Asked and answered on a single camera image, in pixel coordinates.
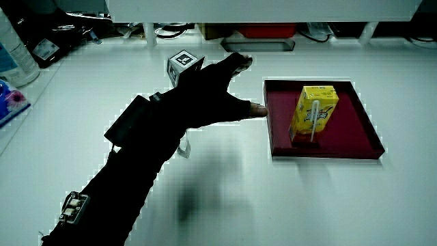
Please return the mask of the person's left hand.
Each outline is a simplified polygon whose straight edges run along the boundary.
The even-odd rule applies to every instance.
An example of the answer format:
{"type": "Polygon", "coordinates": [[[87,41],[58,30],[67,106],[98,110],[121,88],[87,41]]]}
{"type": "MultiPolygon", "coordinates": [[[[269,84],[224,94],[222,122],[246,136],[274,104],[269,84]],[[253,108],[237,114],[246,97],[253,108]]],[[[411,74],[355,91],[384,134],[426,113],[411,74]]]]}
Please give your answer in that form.
{"type": "Polygon", "coordinates": [[[251,66],[253,58],[232,53],[225,59],[192,73],[188,80],[167,92],[166,118],[183,129],[217,122],[234,122],[268,115],[265,106],[228,92],[236,75],[251,66]]]}

